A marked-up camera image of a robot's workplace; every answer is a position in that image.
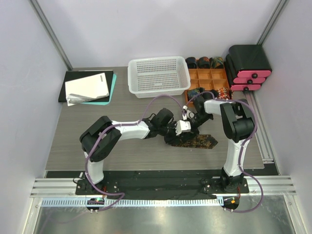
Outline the black key-pattern tie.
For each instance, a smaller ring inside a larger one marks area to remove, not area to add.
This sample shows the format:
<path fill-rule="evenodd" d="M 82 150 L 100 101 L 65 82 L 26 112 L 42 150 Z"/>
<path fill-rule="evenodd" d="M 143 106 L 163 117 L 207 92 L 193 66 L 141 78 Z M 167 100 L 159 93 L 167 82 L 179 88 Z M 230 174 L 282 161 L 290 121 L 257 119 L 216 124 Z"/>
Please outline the black key-pattern tie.
<path fill-rule="evenodd" d="M 198 149 L 213 149 L 218 144 L 218 141 L 212 135 L 197 135 L 192 139 L 182 142 L 180 148 L 198 148 Z"/>

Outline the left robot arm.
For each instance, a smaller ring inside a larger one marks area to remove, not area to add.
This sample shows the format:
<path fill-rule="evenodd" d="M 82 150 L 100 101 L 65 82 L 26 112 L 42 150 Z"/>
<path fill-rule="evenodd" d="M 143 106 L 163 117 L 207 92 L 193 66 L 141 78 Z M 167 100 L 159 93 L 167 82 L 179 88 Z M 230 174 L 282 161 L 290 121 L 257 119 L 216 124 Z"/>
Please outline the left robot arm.
<path fill-rule="evenodd" d="M 104 159 L 119 141 L 129 139 L 149 139 L 158 135 L 164 138 L 177 137 L 178 121 L 174 114 L 161 109 L 157 114 L 132 122 L 112 121 L 107 116 L 100 117 L 79 138 L 86 158 L 87 189 L 92 194 L 100 194 L 104 188 Z"/>

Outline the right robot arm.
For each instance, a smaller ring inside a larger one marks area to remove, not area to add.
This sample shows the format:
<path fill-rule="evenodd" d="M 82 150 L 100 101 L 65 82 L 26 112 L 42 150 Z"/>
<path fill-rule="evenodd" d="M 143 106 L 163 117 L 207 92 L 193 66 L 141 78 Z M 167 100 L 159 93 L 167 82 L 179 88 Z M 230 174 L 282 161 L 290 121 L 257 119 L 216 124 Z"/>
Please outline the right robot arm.
<path fill-rule="evenodd" d="M 205 99 L 198 96 L 192 102 L 196 109 L 195 123 L 199 125 L 203 124 L 204 121 L 200 118 L 205 115 L 221 116 L 223 131 L 228 139 L 228 149 L 226 162 L 221 169 L 219 187 L 225 193 L 235 193 L 243 184 L 245 153 L 257 130 L 254 111 L 246 99 Z"/>

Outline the rolled plain black tie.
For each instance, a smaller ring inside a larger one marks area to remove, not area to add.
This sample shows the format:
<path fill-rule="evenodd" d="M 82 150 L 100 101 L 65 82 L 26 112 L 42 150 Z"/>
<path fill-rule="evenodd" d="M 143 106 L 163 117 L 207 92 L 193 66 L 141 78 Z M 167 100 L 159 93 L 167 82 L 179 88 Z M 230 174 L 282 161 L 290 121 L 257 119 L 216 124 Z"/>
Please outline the rolled plain black tie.
<path fill-rule="evenodd" d="M 202 94 L 202 97 L 205 100 L 215 99 L 215 98 L 218 98 L 218 96 L 219 96 L 218 91 L 216 91 L 214 89 L 209 90 L 209 91 L 204 91 Z"/>

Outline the rolled blue floral tie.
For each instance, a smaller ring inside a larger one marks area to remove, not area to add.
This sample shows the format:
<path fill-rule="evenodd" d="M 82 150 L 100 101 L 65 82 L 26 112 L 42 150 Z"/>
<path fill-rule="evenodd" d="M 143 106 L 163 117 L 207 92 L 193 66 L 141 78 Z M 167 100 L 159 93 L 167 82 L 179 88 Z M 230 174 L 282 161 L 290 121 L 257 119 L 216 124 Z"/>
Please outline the rolled blue floral tie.
<path fill-rule="evenodd" d="M 187 90 L 187 100 L 190 101 L 194 96 L 196 96 L 197 94 L 204 92 L 204 91 L 205 91 L 205 89 L 202 87 Z"/>

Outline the rolled red patterned tie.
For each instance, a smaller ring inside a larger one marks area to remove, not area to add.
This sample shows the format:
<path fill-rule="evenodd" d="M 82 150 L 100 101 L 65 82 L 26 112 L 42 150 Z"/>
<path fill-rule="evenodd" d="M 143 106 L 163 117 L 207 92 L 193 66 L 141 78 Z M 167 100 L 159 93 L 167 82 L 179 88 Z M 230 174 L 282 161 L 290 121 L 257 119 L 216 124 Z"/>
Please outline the rolled red patterned tie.
<path fill-rule="evenodd" d="M 218 89 L 218 98 L 219 99 L 232 99 L 231 90 L 227 87 L 222 87 Z"/>

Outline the orange compartment tray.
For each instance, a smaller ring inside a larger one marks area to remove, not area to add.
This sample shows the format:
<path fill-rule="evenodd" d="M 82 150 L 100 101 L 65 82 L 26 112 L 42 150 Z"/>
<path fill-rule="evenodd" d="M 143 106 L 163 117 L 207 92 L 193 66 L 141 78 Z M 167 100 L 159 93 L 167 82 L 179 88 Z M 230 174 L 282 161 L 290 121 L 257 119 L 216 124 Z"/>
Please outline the orange compartment tray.
<path fill-rule="evenodd" d="M 189 69 L 191 86 L 188 90 L 202 87 L 205 91 L 227 87 L 230 89 L 225 69 Z M 193 107 L 193 102 L 187 100 L 187 90 L 184 92 L 188 107 Z"/>

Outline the white plastic basket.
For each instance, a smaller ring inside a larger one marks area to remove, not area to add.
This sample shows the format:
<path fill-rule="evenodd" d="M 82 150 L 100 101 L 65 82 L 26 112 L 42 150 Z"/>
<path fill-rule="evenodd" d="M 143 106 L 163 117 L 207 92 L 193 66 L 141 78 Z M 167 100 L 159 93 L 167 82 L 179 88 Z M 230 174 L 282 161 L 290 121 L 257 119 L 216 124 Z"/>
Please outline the white plastic basket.
<path fill-rule="evenodd" d="M 128 63 L 128 88 L 137 98 L 177 96 L 190 87 L 187 63 L 181 56 L 133 59 Z"/>

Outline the rolled orange-black tie back-middle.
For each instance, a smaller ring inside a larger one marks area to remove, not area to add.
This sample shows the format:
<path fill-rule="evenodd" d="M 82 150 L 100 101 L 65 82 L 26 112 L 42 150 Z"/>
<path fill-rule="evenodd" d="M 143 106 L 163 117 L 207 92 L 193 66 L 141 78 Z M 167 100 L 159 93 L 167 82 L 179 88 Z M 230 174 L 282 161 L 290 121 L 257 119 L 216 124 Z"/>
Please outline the rolled orange-black tie back-middle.
<path fill-rule="evenodd" d="M 201 57 L 197 60 L 197 66 L 199 69 L 210 69 L 210 59 L 208 57 Z"/>

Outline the rolled black tie back-left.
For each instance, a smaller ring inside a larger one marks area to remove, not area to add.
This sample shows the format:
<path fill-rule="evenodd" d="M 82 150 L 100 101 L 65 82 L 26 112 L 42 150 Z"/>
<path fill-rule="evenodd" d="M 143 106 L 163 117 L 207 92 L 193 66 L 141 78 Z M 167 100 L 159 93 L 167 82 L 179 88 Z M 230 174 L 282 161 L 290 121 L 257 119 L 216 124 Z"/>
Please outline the rolled black tie back-left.
<path fill-rule="evenodd" d="M 188 69 L 197 68 L 197 60 L 195 57 L 188 57 L 185 59 Z"/>

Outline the rolled green tie back-right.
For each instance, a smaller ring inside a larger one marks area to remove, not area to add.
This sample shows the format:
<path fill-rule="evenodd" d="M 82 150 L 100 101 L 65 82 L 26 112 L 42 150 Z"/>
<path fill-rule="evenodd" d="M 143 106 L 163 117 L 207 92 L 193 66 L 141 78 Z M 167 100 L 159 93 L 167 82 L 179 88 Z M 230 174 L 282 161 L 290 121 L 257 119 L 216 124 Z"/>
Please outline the rolled green tie back-right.
<path fill-rule="evenodd" d="M 210 65 L 212 69 L 223 69 L 224 61 L 222 57 L 213 57 L 210 58 Z"/>

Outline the teal folder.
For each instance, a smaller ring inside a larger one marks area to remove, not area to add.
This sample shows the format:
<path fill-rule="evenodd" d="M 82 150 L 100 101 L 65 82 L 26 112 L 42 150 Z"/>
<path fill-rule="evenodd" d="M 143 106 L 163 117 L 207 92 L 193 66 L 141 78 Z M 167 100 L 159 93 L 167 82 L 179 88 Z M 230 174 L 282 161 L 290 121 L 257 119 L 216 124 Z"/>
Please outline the teal folder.
<path fill-rule="evenodd" d="M 86 102 L 86 103 L 83 103 L 83 104 L 102 105 L 102 106 L 110 104 L 110 102 L 112 100 L 112 97 L 113 97 L 113 92 L 114 92 L 114 88 L 115 88 L 115 84 L 116 84 L 116 79 L 117 79 L 116 74 L 113 74 L 111 91 L 110 91 L 110 96 L 109 96 L 109 100 L 108 101 L 106 101 L 106 102 Z"/>

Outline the black pink drawer unit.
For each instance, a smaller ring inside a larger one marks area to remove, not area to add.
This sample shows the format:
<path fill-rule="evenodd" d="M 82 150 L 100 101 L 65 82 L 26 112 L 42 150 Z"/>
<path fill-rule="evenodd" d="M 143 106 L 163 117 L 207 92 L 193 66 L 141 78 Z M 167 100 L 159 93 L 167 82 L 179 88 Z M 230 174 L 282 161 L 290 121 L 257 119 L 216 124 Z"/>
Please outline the black pink drawer unit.
<path fill-rule="evenodd" d="M 233 45 L 225 57 L 230 90 L 257 91 L 271 75 L 272 68 L 261 45 Z"/>

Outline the white notebook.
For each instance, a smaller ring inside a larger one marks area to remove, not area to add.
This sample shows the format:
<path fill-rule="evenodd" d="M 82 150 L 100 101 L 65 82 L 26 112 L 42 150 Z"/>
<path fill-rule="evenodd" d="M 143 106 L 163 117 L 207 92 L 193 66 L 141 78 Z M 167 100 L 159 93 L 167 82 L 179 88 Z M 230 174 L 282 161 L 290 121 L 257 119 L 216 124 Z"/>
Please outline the white notebook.
<path fill-rule="evenodd" d="M 109 96 L 106 75 L 100 73 L 65 83 L 66 98 L 97 99 Z"/>

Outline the black folder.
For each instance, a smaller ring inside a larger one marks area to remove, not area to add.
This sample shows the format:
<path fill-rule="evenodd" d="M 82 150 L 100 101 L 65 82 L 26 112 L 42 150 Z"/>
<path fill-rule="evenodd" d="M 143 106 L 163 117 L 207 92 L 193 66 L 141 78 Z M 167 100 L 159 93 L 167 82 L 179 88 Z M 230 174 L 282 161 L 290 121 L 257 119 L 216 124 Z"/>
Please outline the black folder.
<path fill-rule="evenodd" d="M 65 73 L 64 81 L 63 81 L 63 84 L 59 93 L 58 102 L 60 103 L 66 102 L 66 98 L 65 98 L 65 82 L 66 81 L 72 81 L 72 80 L 76 80 L 79 78 L 85 78 L 85 77 L 92 76 L 92 75 L 98 75 L 100 73 L 105 74 L 107 85 L 108 85 L 108 91 L 110 93 L 111 85 L 112 85 L 112 78 L 114 74 L 113 70 L 67 71 Z M 90 101 L 90 102 L 106 102 L 109 100 L 109 96 L 101 98 L 99 100 Z"/>

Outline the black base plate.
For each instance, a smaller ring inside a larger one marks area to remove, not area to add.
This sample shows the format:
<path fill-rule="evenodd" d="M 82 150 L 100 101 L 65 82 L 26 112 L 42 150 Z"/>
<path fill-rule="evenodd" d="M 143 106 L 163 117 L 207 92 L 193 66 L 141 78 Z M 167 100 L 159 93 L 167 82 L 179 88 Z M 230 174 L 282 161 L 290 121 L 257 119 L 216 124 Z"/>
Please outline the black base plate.
<path fill-rule="evenodd" d="M 105 171 L 95 187 L 83 177 L 76 183 L 77 195 L 109 193 L 110 199 L 193 200 L 249 193 L 246 178 L 227 179 L 221 170 Z"/>

